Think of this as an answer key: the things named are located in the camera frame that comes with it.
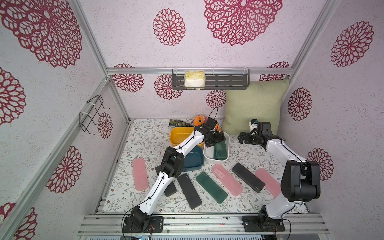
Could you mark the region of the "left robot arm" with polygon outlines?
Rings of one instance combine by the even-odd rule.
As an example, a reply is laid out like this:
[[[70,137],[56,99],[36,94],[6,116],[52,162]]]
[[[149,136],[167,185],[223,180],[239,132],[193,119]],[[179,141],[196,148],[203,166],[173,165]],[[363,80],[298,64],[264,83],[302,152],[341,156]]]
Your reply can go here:
[[[175,147],[167,147],[154,186],[145,200],[132,209],[127,219],[141,229],[146,228],[165,189],[175,178],[179,177],[184,169],[187,154],[202,142],[211,147],[225,139],[224,133],[219,130],[218,122],[209,117],[205,123],[195,126],[194,131],[182,143]]]

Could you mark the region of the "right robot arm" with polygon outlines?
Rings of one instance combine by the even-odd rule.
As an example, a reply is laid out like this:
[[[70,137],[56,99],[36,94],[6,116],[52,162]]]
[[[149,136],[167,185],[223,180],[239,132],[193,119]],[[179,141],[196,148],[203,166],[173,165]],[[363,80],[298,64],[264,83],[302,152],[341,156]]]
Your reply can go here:
[[[241,144],[259,145],[274,155],[285,167],[281,193],[259,213],[260,223],[283,221],[284,214],[299,203],[310,202],[321,195],[320,166],[308,161],[286,146],[285,140],[272,133],[271,124],[252,119],[250,132],[240,133]]]

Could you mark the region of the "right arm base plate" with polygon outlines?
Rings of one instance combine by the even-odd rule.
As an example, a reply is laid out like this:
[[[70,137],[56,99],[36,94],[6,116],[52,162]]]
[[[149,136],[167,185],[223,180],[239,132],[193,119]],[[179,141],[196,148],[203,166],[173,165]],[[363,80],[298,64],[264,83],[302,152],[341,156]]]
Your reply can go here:
[[[283,219],[271,219],[267,216],[242,216],[245,232],[284,232]]]

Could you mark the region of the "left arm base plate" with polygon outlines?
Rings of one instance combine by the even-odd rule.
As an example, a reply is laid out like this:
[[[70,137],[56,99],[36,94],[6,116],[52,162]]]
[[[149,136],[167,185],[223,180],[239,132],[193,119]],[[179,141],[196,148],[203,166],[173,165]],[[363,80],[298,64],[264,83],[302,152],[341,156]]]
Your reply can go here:
[[[147,217],[143,221],[135,221],[134,217],[126,217],[122,233],[162,233],[164,217]]]

